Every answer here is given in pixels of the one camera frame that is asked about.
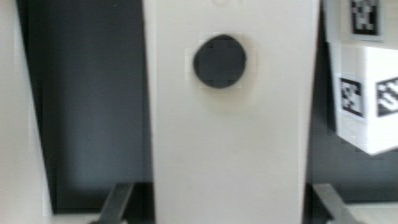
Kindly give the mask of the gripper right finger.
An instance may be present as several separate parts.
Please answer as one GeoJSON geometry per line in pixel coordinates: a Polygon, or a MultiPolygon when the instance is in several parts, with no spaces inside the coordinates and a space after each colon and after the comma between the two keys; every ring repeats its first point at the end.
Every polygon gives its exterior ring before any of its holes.
{"type": "Polygon", "coordinates": [[[305,186],[302,224],[366,224],[327,183],[305,186]]]}

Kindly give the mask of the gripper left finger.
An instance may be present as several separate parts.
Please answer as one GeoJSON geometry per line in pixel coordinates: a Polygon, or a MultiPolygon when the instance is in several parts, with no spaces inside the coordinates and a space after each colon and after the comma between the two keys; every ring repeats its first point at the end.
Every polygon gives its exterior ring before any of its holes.
{"type": "Polygon", "coordinates": [[[115,184],[99,217],[88,224],[154,224],[154,193],[149,182],[115,184]]]}

